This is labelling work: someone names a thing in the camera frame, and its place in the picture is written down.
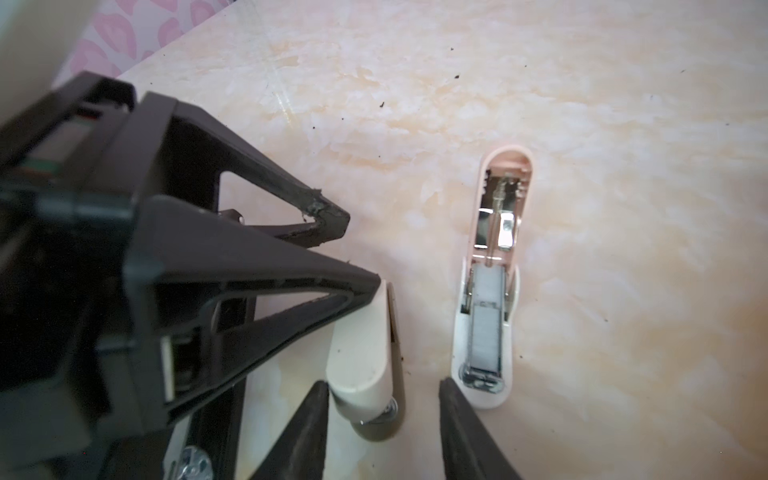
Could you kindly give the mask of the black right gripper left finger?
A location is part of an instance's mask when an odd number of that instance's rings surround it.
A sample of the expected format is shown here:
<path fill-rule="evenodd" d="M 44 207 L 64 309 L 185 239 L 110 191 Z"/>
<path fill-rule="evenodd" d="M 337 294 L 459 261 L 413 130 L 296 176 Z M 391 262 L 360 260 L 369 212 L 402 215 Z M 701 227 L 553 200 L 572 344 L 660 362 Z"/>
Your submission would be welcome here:
<path fill-rule="evenodd" d="M 316 381 L 251 479 L 323 478 L 329 387 Z"/>

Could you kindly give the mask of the silver staple strip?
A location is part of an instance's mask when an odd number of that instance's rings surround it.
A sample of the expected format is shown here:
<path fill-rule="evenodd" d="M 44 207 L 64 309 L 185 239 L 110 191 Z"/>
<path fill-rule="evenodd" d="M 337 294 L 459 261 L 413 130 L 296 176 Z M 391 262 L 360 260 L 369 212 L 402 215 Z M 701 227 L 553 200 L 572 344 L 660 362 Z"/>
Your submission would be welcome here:
<path fill-rule="evenodd" d="M 475 375 L 500 378 L 505 273 L 501 266 L 475 263 L 472 275 L 469 369 Z"/>

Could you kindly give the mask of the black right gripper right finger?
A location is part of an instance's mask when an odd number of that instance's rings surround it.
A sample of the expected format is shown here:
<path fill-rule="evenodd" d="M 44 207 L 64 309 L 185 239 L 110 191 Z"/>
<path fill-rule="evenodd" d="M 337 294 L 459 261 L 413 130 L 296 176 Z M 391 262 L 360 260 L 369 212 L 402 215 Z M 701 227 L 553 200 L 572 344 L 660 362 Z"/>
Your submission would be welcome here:
<path fill-rule="evenodd" d="M 439 385 L 440 436 L 447 479 L 521 480 L 452 378 Z"/>

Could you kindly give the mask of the white pink stapler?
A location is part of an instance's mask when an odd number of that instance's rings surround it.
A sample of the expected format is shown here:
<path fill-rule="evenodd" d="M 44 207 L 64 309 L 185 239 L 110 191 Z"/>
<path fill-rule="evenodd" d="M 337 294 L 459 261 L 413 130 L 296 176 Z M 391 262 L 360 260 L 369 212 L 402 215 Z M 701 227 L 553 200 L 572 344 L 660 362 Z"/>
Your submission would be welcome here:
<path fill-rule="evenodd" d="M 478 410 L 501 406 L 513 383 L 515 259 L 533 174 L 531 152 L 494 147 L 480 161 L 453 326 L 451 377 Z"/>

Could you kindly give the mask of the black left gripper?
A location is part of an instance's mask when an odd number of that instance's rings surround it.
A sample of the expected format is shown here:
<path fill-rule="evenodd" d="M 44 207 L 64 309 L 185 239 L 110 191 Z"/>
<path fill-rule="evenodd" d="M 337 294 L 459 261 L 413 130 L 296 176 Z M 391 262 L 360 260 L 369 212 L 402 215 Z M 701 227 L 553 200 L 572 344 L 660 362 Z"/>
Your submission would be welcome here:
<path fill-rule="evenodd" d="M 179 101 L 84 74 L 1 125 L 1 470 L 53 474 L 113 438 L 165 427 L 171 339 L 126 297 Z"/>

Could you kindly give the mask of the black stapler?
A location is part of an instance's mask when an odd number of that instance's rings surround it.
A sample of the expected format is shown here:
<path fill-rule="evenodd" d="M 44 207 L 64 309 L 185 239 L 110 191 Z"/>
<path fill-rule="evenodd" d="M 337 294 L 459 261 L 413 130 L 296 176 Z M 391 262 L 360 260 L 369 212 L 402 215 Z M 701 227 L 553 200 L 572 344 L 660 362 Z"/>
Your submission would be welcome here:
<path fill-rule="evenodd" d="M 235 335 L 254 319 L 254 298 L 219 302 L 210 334 L 165 336 L 160 358 L 167 400 L 187 398 L 163 459 L 165 479 L 233 479 L 243 414 L 244 348 Z"/>

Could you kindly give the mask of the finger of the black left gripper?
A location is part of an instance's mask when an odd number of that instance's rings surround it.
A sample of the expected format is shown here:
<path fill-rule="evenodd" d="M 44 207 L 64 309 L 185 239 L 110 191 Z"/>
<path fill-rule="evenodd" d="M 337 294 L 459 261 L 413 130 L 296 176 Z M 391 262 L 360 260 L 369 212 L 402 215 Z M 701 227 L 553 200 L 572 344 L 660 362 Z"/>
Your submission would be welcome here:
<path fill-rule="evenodd" d="M 123 263 L 141 426 L 171 426 L 296 340 L 369 304 L 380 277 L 168 196 Z"/>
<path fill-rule="evenodd" d="M 295 207 L 311 222 L 256 225 L 266 235 L 304 248 L 345 235 L 350 214 L 328 200 L 206 110 L 148 93 L 130 110 L 131 143 L 142 153 L 141 197 L 167 195 L 217 211 L 221 175 L 232 173 Z"/>

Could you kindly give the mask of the stapler metal magazine part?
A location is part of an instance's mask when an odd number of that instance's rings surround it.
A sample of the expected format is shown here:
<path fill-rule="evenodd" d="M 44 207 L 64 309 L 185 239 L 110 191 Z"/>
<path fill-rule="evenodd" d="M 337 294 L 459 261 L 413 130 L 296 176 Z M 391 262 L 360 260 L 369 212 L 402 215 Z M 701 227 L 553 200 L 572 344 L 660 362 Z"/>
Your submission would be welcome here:
<path fill-rule="evenodd" d="M 326 365 L 338 413 L 370 442 L 393 437 L 406 417 L 403 357 L 391 284 L 334 323 Z"/>

